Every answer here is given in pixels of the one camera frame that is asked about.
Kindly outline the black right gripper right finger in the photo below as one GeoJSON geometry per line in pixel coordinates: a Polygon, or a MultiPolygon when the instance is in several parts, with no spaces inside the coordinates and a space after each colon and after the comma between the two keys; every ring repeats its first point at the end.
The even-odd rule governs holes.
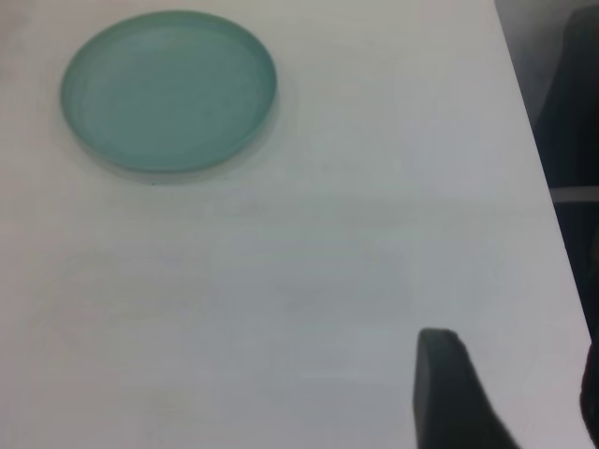
{"type": "Polygon", "coordinates": [[[592,441],[599,441],[599,373],[598,344],[589,348],[581,382],[580,411],[592,441]]]}

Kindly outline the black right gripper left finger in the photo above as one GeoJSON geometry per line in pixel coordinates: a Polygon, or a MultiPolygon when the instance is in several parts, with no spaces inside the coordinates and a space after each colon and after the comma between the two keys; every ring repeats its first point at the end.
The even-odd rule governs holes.
{"type": "Polygon", "coordinates": [[[516,448],[492,409],[466,346],[449,329],[423,328],[413,393],[419,448],[516,448]]]}

